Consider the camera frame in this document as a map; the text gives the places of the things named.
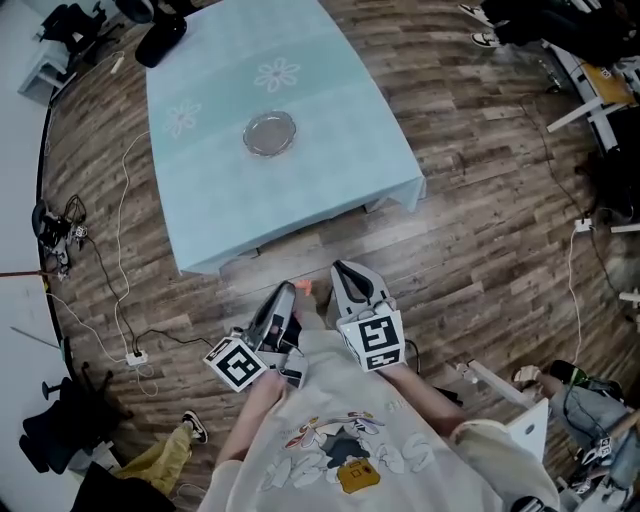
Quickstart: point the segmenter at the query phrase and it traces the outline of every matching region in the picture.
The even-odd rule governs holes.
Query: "gray sleeve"
[[[502,498],[505,509],[533,496],[560,510],[553,481],[536,457],[518,446],[503,425],[476,421],[460,425],[452,435],[454,449]]]
[[[228,460],[213,471],[211,484],[198,507],[198,512],[224,512],[227,509],[227,502],[241,466],[242,462],[238,460]]]

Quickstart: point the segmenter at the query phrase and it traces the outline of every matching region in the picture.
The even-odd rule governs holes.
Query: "power strip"
[[[129,352],[127,354],[127,364],[129,366],[138,366],[141,364],[145,364],[149,360],[149,354],[147,354],[144,350],[141,350],[139,354],[139,356],[136,356],[133,352]]]
[[[584,233],[593,229],[591,219],[576,219],[575,220],[576,232]]]

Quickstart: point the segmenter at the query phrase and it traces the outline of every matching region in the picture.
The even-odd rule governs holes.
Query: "shoe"
[[[482,48],[500,48],[503,46],[493,32],[471,34],[471,40],[478,46],[482,46]]]
[[[513,382],[530,382],[532,380],[536,380],[538,375],[540,375],[540,368],[530,364],[528,366],[523,366],[514,373],[511,380],[513,380]]]
[[[193,426],[193,438],[198,442],[205,444],[209,440],[209,434],[207,429],[198,418],[198,415],[193,411],[187,411],[182,415],[183,422],[189,422]]]
[[[460,9],[463,13],[468,14],[472,18],[477,19],[483,25],[493,28],[493,23],[489,21],[489,18],[487,18],[487,15],[480,7],[471,7],[465,4],[458,4],[458,9]]]

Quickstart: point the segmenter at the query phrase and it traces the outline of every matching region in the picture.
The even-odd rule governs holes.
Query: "flower pattern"
[[[186,128],[194,128],[196,125],[196,113],[200,111],[200,103],[191,103],[184,100],[180,106],[170,108],[167,112],[167,122],[164,124],[164,131],[171,133],[174,139],[180,137]]]
[[[257,86],[267,86],[268,92],[276,92],[280,89],[280,86],[296,85],[298,78],[295,76],[300,70],[298,64],[287,64],[284,57],[278,57],[273,65],[262,64],[258,66],[258,76],[254,80],[254,84]]]

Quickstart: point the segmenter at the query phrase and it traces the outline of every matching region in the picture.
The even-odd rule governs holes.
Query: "cartoon print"
[[[371,452],[362,446],[360,433],[376,435],[377,427],[383,425],[366,411],[350,412],[347,416],[322,422],[314,417],[300,427],[300,435],[290,440],[285,448],[308,448],[316,443],[329,459],[327,470],[337,468],[338,482],[344,492],[351,494],[380,482],[380,474],[368,460]]]
[[[269,465],[260,490],[282,488],[287,482],[299,489],[324,475],[328,483],[339,483],[343,492],[352,494],[377,485],[382,468],[395,474],[404,474],[405,467],[418,472],[434,460],[423,433],[412,434],[398,450],[384,441],[375,443],[380,427],[384,423],[366,411],[327,420],[311,418],[286,442],[283,454],[292,455]],[[293,452],[299,450],[304,456],[294,463]]]

